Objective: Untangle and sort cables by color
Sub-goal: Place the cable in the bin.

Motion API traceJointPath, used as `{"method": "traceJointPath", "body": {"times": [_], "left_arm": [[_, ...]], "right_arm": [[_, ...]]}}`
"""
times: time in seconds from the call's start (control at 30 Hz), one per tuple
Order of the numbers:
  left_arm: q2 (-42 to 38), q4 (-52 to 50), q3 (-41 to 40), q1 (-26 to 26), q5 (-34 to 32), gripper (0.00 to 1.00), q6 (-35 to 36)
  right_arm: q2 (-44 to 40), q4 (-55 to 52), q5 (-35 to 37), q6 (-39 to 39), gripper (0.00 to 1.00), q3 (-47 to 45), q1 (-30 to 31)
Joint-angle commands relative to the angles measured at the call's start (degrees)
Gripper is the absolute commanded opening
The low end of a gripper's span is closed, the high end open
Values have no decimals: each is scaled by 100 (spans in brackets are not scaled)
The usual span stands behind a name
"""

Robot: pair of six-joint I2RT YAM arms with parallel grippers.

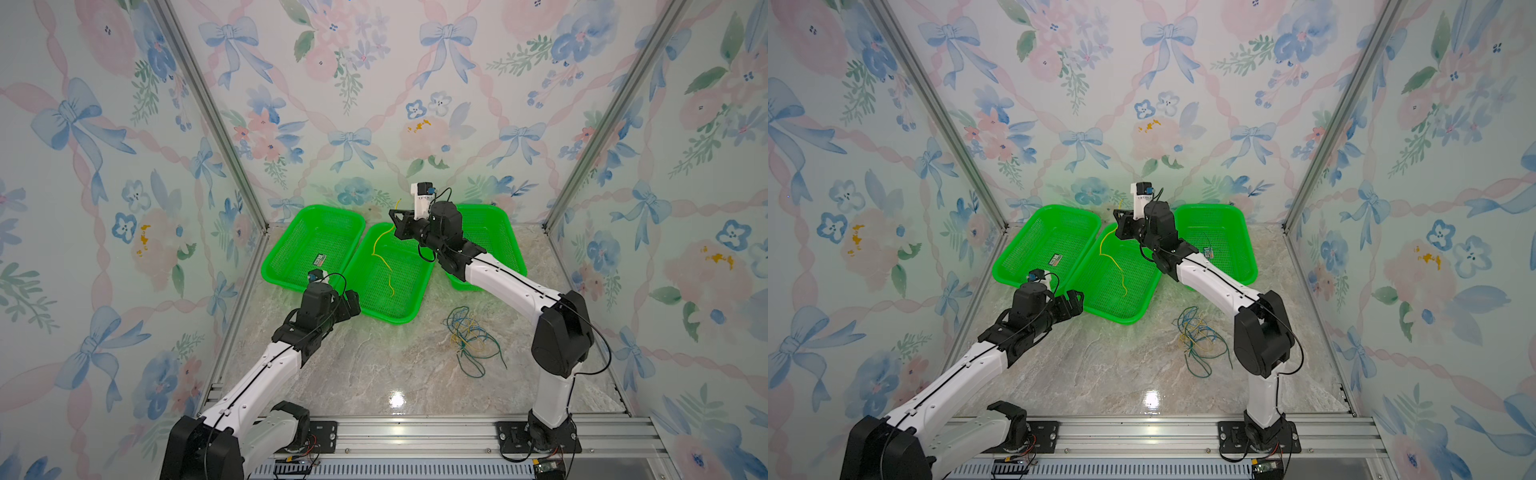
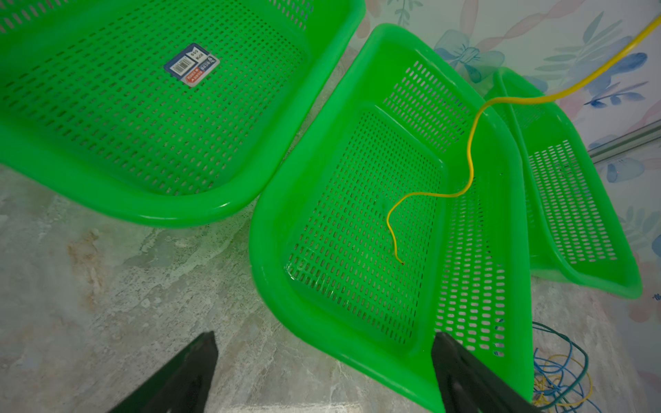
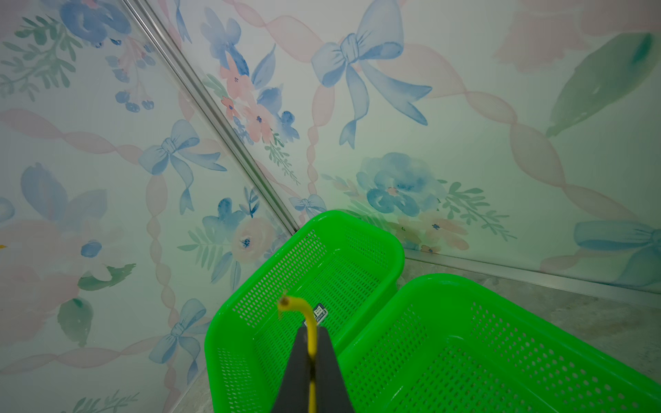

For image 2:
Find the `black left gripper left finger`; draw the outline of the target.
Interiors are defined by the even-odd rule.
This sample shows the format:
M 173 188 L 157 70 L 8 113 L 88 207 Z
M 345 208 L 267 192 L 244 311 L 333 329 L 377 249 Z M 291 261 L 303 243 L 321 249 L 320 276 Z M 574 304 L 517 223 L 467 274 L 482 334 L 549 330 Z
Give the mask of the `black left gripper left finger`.
M 202 333 L 112 411 L 205 411 L 218 355 L 214 333 Z

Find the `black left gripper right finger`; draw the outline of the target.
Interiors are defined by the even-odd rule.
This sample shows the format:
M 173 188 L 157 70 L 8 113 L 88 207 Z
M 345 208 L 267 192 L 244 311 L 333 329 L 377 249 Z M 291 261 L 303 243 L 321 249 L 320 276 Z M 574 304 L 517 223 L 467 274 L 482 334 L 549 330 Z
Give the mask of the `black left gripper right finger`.
M 447 412 L 537 411 L 448 333 L 435 335 L 431 359 Z

